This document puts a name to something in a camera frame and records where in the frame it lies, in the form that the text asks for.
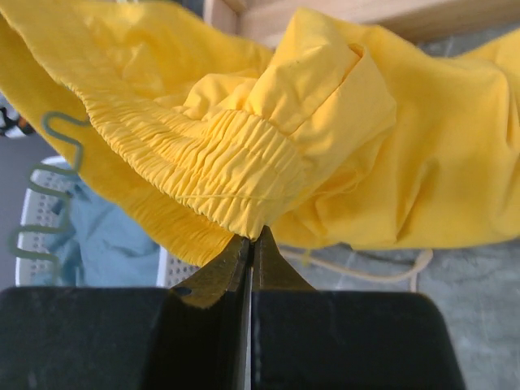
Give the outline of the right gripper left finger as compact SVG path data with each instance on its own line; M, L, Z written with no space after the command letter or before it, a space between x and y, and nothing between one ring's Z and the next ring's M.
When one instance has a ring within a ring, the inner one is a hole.
M9 288L4 389L242 389L248 242L173 288Z

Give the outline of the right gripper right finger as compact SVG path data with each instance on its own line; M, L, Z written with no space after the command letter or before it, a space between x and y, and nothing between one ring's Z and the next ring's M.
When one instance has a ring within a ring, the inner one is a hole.
M411 292L313 288L271 230L253 244L251 382L255 389L463 389L434 302Z

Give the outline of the green hanger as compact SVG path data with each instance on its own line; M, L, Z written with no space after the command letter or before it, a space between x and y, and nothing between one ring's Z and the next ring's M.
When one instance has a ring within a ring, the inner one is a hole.
M88 119L79 120L57 111L44 115L45 134L73 148L72 163L62 156L41 160L28 174L28 188L19 226L8 239L8 249L15 256L15 285L29 286L48 276L52 285L63 279L59 257L46 248L46 238L63 234L70 223L70 187L79 174L84 147L76 139L57 132L54 121L86 128Z

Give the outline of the yellow shorts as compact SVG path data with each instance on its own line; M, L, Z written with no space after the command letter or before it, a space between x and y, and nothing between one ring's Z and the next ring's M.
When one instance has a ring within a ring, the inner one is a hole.
M304 249L519 235L519 34L432 58L300 9L275 50L169 2L4 1L1 91L80 177L194 265L270 227Z

